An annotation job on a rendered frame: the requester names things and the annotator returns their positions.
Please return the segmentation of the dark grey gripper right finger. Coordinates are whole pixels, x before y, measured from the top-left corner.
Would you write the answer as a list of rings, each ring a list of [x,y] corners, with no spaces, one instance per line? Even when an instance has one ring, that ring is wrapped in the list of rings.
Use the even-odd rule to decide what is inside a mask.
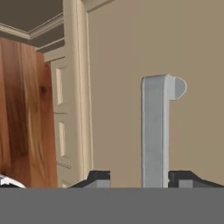
[[[208,188],[220,187],[224,185],[205,180],[197,176],[192,171],[169,171],[169,188]]]

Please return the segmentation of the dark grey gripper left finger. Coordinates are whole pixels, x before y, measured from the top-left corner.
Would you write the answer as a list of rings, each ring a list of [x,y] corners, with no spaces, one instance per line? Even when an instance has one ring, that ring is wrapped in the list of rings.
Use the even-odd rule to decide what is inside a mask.
[[[110,171],[90,171],[87,178],[72,185],[72,188],[110,188]]]

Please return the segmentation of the beige drawer front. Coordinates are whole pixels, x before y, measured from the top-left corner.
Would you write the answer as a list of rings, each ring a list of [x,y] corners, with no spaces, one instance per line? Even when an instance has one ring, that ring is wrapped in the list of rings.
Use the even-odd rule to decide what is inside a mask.
[[[171,103],[170,167],[224,185],[224,0],[113,0],[88,14],[94,168],[141,185],[141,79],[187,83]]]

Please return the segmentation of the small white shiny object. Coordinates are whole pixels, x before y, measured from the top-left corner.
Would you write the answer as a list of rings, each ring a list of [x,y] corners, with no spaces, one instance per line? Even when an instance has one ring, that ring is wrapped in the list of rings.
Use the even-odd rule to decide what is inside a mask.
[[[18,187],[25,188],[25,186],[14,178],[9,178],[0,173],[0,187]]]

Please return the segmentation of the cream panelled cabinet run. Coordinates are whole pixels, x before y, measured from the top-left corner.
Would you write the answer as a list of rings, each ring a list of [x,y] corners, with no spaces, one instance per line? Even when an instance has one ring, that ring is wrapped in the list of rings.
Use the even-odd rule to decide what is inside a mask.
[[[45,54],[51,64],[58,186],[68,188],[94,168],[88,14],[113,0],[63,0],[49,28],[64,26],[61,48]]]

